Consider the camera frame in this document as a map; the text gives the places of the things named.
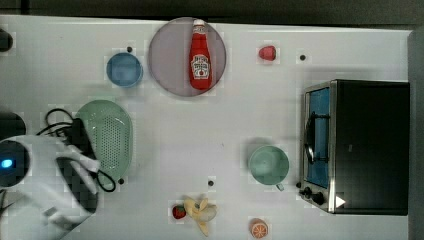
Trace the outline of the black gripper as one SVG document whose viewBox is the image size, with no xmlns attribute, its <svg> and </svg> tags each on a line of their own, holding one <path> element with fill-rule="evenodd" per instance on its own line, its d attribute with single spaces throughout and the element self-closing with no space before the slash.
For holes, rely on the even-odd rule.
<svg viewBox="0 0 424 240">
<path fill-rule="evenodd" d="M 75 118 L 71 125 L 65 129 L 65 137 L 65 142 L 68 145 L 75 146 L 84 156 L 96 160 L 85 125 L 80 118 Z"/>
</svg>

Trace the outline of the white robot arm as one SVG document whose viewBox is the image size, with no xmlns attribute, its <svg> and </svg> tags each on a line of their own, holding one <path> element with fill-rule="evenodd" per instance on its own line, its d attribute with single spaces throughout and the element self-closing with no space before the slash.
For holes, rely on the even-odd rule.
<svg viewBox="0 0 424 240">
<path fill-rule="evenodd" d="M 84 123 L 63 137 L 20 135 L 1 141 L 1 240 L 60 240 L 98 207 L 100 170 Z"/>
</svg>

